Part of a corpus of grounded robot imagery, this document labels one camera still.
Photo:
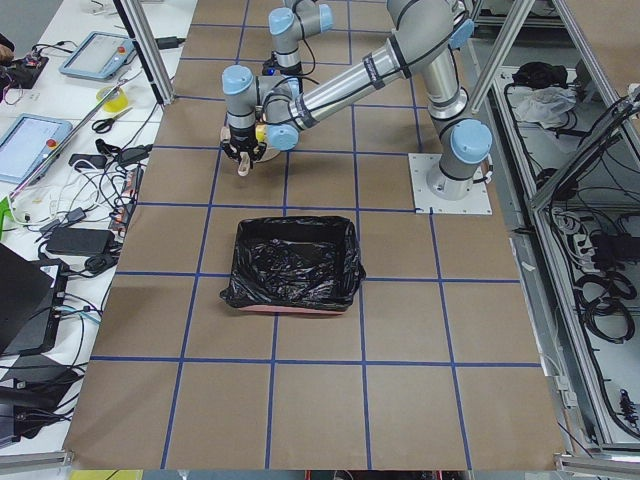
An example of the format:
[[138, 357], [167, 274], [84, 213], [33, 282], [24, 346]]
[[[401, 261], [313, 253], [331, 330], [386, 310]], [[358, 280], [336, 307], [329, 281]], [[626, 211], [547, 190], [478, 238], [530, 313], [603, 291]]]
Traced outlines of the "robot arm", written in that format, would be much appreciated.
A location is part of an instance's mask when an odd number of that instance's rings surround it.
[[303, 70], [300, 45], [333, 28], [333, 13], [315, 1], [285, 1], [268, 16], [270, 57], [256, 76], [243, 65], [224, 69], [221, 82], [227, 110], [220, 147], [246, 176], [265, 156], [293, 149], [299, 140], [294, 102], [301, 98]]
[[241, 176], [267, 149], [290, 151], [302, 131], [397, 79], [422, 77], [428, 111], [442, 155], [427, 173], [431, 192], [445, 200], [466, 197], [479, 165], [488, 157], [492, 134], [471, 117], [459, 81], [454, 50], [474, 31], [469, 1], [389, 1], [393, 29], [385, 43], [348, 70], [306, 90], [299, 45], [333, 26], [333, 13], [315, 1], [286, 1], [268, 17], [274, 74], [256, 76], [242, 65], [222, 73], [227, 124], [220, 147]]

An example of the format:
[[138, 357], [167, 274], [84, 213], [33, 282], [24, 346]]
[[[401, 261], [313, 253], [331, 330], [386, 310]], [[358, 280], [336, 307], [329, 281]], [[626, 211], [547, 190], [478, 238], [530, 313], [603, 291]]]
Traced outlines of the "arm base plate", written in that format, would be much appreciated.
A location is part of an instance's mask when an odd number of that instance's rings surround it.
[[480, 168], [467, 180], [452, 180], [440, 170], [440, 154], [408, 155], [414, 211], [418, 214], [492, 215]]

